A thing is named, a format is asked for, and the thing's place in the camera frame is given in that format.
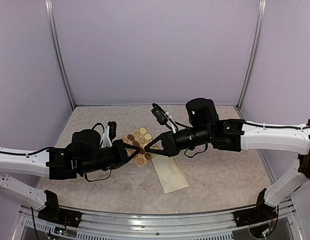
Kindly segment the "cream paper envelope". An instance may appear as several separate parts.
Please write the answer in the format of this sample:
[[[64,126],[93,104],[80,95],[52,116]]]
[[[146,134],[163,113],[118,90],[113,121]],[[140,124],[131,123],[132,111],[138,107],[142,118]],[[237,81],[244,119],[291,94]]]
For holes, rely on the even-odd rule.
[[[187,177],[176,157],[158,155],[152,164],[165,194],[189,187]]]

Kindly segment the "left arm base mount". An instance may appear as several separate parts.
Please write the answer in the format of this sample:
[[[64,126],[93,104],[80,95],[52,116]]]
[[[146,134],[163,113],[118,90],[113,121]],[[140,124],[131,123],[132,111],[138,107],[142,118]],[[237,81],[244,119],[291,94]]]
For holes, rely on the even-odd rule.
[[[78,228],[82,213],[60,207],[58,197],[54,192],[45,190],[44,193],[46,195],[45,205],[38,212],[38,218],[65,227]]]

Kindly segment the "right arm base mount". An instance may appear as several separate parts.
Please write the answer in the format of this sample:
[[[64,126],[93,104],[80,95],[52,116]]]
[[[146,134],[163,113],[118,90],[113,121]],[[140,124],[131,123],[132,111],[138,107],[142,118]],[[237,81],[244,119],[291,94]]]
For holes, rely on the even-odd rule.
[[[237,227],[253,225],[278,217],[276,207],[265,204],[265,192],[266,188],[258,194],[257,202],[254,207],[238,210],[233,213],[233,218]]]

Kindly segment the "round seal sticker sheet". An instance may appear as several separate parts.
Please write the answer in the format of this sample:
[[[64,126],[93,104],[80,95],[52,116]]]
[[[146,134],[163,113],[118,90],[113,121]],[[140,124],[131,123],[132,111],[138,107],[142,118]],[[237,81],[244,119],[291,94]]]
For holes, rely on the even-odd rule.
[[[144,147],[153,140],[152,135],[145,127],[141,127],[134,132],[127,134],[122,140],[126,144],[139,147],[140,152],[133,158],[139,168],[157,156],[155,153],[145,152],[144,150]]]

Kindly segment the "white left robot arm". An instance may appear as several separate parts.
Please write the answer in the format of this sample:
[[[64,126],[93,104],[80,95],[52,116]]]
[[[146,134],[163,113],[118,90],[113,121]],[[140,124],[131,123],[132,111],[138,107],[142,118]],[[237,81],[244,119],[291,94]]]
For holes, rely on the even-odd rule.
[[[138,146],[122,139],[101,145],[102,136],[94,129],[73,133],[71,143],[65,148],[46,147],[38,151],[25,152],[0,147],[0,191],[21,199],[24,204],[45,212],[53,222],[65,217],[59,207],[58,197],[49,190],[32,188],[11,177],[12,173],[26,174],[50,180],[88,177],[95,171],[118,169],[139,152]]]

